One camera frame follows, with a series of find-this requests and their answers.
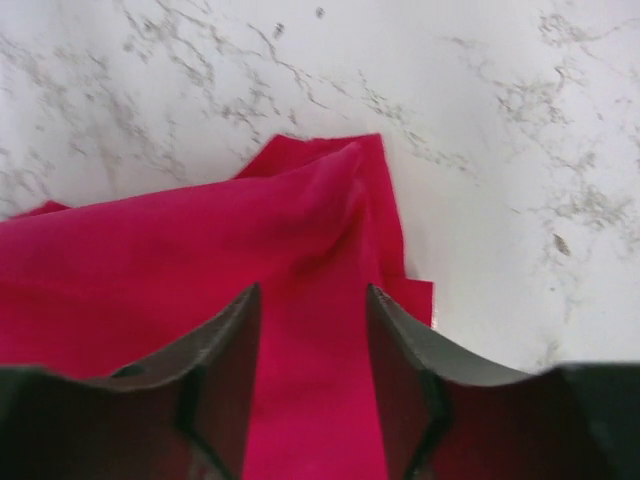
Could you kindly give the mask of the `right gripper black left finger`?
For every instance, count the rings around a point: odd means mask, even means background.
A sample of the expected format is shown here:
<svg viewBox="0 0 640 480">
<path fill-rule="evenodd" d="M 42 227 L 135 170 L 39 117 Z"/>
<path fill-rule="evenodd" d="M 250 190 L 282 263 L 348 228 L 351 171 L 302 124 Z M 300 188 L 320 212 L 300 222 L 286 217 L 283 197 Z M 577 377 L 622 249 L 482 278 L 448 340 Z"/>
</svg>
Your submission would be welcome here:
<svg viewBox="0 0 640 480">
<path fill-rule="evenodd" d="M 108 377 L 1 370 L 5 479 L 238 479 L 261 324 L 253 285 L 214 318 Z"/>
</svg>

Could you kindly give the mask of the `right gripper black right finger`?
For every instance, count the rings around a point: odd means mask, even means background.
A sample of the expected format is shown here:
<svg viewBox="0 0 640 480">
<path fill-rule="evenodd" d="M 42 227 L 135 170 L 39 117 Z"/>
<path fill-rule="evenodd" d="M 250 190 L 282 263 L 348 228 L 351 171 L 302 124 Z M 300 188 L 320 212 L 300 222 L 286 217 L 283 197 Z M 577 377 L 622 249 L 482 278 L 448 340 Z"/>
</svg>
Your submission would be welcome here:
<svg viewBox="0 0 640 480">
<path fill-rule="evenodd" d="M 367 291 L 369 354 L 392 479 L 635 479 L 639 367 L 538 373 L 483 358 Z"/>
</svg>

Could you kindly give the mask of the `red t-shirt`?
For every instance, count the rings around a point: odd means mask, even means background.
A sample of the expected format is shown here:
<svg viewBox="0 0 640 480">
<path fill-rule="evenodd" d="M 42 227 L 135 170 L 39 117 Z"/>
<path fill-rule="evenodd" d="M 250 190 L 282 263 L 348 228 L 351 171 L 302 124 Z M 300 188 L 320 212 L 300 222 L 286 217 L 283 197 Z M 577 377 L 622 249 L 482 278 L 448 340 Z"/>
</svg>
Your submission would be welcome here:
<svg viewBox="0 0 640 480">
<path fill-rule="evenodd" d="M 367 291 L 428 320 L 379 135 L 273 138 L 234 178 L 1 225 L 1 370 L 108 377 L 247 288 L 261 324 L 238 479 L 384 479 Z"/>
</svg>

